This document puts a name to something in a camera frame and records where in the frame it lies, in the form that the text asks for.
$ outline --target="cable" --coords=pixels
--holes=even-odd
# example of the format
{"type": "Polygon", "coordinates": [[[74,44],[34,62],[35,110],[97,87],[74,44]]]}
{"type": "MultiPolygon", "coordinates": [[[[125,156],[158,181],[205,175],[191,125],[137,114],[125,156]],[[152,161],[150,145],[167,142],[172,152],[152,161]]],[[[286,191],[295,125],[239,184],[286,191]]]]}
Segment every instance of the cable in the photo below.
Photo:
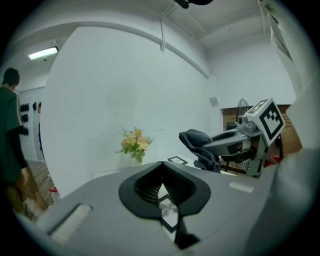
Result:
{"type": "Polygon", "coordinates": [[[160,23],[161,23],[161,33],[162,33],[162,44],[160,46],[160,50],[161,52],[165,51],[166,48],[166,38],[165,38],[165,32],[164,32],[164,18],[170,13],[172,12],[174,9],[176,9],[177,6],[172,7],[171,9],[169,9],[169,6],[164,10],[162,17],[160,19],[160,23]]]}

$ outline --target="white wall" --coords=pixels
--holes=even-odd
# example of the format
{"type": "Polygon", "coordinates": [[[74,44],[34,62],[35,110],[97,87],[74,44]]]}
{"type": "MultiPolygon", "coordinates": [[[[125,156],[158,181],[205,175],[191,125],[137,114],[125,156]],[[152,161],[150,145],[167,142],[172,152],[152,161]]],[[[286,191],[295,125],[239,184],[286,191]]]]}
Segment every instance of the white wall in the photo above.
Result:
{"type": "Polygon", "coordinates": [[[148,39],[77,28],[52,66],[42,103],[42,146],[54,184],[65,196],[95,173],[128,167],[114,153],[122,127],[154,138],[147,162],[192,156],[179,132],[220,132],[219,107],[209,101],[215,96],[200,72],[148,39]]]}
{"type": "Polygon", "coordinates": [[[273,97],[277,104],[292,104],[295,92],[289,76],[270,43],[270,34],[259,33],[208,51],[209,78],[219,90],[220,108],[237,107],[244,98],[250,106],[273,97]]]}

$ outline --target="person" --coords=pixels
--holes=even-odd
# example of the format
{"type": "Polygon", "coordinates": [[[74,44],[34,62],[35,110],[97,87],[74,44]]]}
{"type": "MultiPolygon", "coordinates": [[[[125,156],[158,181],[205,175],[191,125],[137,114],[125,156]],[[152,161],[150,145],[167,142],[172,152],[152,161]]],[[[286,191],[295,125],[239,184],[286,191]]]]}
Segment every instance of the person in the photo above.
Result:
{"type": "MultiPolygon", "coordinates": [[[[38,104],[38,114],[41,114],[41,102],[38,104]]],[[[40,122],[39,122],[39,133],[38,133],[38,137],[39,137],[39,143],[40,143],[40,150],[42,152],[42,155],[43,155],[43,158],[45,158],[45,155],[44,155],[44,151],[42,149],[42,143],[41,143],[41,133],[40,133],[40,122]]]]}
{"type": "Polygon", "coordinates": [[[14,92],[19,84],[18,70],[8,68],[0,87],[0,172],[8,201],[18,214],[27,215],[23,197],[34,200],[45,211],[48,206],[21,149],[19,132],[23,128],[19,97],[14,92]]]}

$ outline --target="green shirt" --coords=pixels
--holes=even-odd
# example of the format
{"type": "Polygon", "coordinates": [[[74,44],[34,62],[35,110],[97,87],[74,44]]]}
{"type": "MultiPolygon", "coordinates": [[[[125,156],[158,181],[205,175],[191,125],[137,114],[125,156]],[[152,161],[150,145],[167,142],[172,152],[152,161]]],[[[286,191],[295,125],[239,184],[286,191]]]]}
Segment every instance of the green shirt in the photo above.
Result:
{"type": "Polygon", "coordinates": [[[20,174],[19,163],[8,140],[8,131],[22,126],[18,95],[0,87],[0,171],[4,182],[15,182],[20,174]]]}

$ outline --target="yellow flower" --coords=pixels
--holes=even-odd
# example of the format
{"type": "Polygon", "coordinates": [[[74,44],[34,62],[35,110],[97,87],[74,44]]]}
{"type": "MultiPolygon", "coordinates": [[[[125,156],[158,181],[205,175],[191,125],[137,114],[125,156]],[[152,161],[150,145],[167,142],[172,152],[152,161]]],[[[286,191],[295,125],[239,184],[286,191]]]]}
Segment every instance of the yellow flower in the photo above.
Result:
{"type": "Polygon", "coordinates": [[[136,130],[136,131],[134,132],[134,135],[135,135],[136,137],[140,137],[140,136],[142,135],[142,130],[140,130],[140,129],[136,130]]]}
{"type": "Polygon", "coordinates": [[[130,134],[125,140],[126,140],[126,143],[131,145],[134,145],[137,142],[137,139],[133,134],[130,134]]]}

